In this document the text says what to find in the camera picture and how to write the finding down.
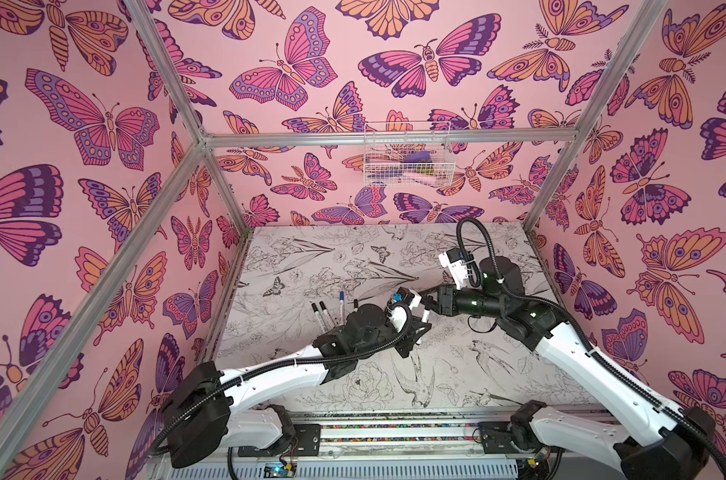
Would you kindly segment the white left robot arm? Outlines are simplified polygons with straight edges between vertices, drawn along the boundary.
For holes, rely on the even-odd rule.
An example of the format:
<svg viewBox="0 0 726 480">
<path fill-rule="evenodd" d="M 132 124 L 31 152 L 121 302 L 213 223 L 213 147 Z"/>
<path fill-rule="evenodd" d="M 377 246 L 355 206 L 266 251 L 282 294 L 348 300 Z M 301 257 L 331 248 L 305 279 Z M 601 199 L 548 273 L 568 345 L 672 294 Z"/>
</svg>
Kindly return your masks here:
<svg viewBox="0 0 726 480">
<path fill-rule="evenodd" d="M 295 390 L 343 378 L 358 363 L 393 349 L 401 357 L 431 329 L 430 312 L 404 301 L 381 308 L 364 304 L 346 323 L 299 351 L 251 367 L 219 369 L 212 361 L 195 367 L 161 407 L 162 429 L 149 455 L 168 454 L 172 466 L 191 466 L 217 450 L 234 433 L 238 414 Z"/>
</svg>

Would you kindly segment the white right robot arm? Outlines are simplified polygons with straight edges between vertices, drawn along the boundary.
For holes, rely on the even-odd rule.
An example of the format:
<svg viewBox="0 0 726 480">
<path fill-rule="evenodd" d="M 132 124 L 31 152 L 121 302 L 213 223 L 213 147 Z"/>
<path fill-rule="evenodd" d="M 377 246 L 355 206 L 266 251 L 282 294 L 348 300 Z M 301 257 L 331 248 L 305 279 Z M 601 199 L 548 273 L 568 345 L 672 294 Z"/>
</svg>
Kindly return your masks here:
<svg viewBox="0 0 726 480">
<path fill-rule="evenodd" d="M 439 262 L 452 282 L 424 295 L 428 310 L 490 319 L 507 337 L 566 373 L 616 421 L 590 421 L 530 400 L 509 422 L 518 450 L 568 450 L 627 479 L 693 479 L 715 459 L 715 422 L 709 414 L 659 395 L 585 339 L 558 304 L 526 295 L 515 264 L 505 258 L 467 261 L 455 249 L 440 254 Z"/>
</svg>

